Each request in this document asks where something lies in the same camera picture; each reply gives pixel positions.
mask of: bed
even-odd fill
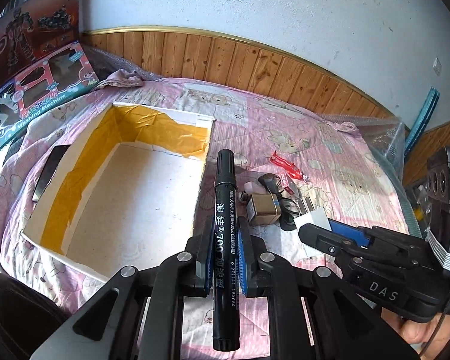
[[[294,162],[310,178],[298,182],[302,195],[324,207],[329,218],[353,226],[383,226],[407,232],[394,186],[382,171],[359,130],[333,123],[313,112],[255,93],[193,79],[144,81],[138,74],[118,71],[93,92],[47,112],[30,123],[19,151],[0,172],[0,271],[8,273],[75,312],[102,283],[41,254],[20,233],[34,204],[31,196],[54,145],[69,144],[104,107],[113,101],[175,108],[212,115],[212,133],[198,201],[195,231],[214,205],[214,160],[222,148],[233,150],[240,166],[238,187],[257,175],[277,173],[271,153]],[[294,266],[338,268],[325,256],[308,259],[296,231],[277,225],[257,226],[253,234]],[[212,349],[212,297],[186,299],[183,359],[248,359],[268,356],[266,299],[240,298],[241,348]]]

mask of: white cardboard box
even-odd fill
[[[69,147],[23,236],[104,282],[123,266],[160,265],[192,235],[213,121],[111,104]]]

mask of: robot toy box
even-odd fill
[[[98,78],[75,41],[17,74],[0,88],[0,149],[31,120],[92,90]]]
[[[78,0],[27,0],[0,19],[0,88],[79,38]]]

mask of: gold trim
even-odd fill
[[[211,38],[219,38],[219,39],[225,39],[225,40],[231,40],[234,42],[239,42],[243,44],[248,44],[253,47],[258,47],[263,50],[269,51],[274,54],[278,54],[280,56],[284,56],[287,58],[290,58],[291,60],[294,60],[296,62],[299,62],[301,64],[304,64],[310,68],[313,68],[320,73],[323,73],[329,77],[332,77],[339,81],[340,83],[344,83],[348,87],[350,87],[352,90],[357,92],[359,95],[365,97],[368,101],[372,102],[376,107],[382,109],[384,112],[386,112],[389,116],[395,116],[391,111],[389,111],[386,107],[384,107],[382,104],[380,104],[377,100],[367,95],[365,92],[363,92],[360,88],[357,88],[355,85],[349,83],[347,80],[341,78],[340,76],[337,76],[336,74],[330,72],[329,70],[322,68],[321,66],[318,66],[317,64],[310,62],[302,57],[299,57],[295,54],[292,54],[291,52],[280,50],[276,47],[269,46],[264,43],[256,42],[255,40],[250,40],[246,38],[241,38],[240,36],[235,35],[228,35],[222,32],[216,32],[216,31],[209,31],[209,30],[200,30],[197,28],[188,28],[188,27],[171,27],[171,26],[126,26],[126,27],[113,27],[113,28],[104,28],[102,30],[93,30],[93,31],[84,31],[84,36],[93,36],[93,35],[105,35],[109,33],[116,33],[116,32],[137,32],[137,31],[143,31],[143,32],[178,32],[178,33],[186,33],[188,35],[200,35],[200,36],[209,36]]]

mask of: toy box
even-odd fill
[[[0,88],[0,149],[53,107],[88,93],[98,78],[78,42],[40,59]]]
[[[78,38],[78,0],[27,0],[12,9],[0,19],[0,88]]]
[[[185,249],[193,230],[214,118],[110,104],[61,158],[23,237],[106,282]]]

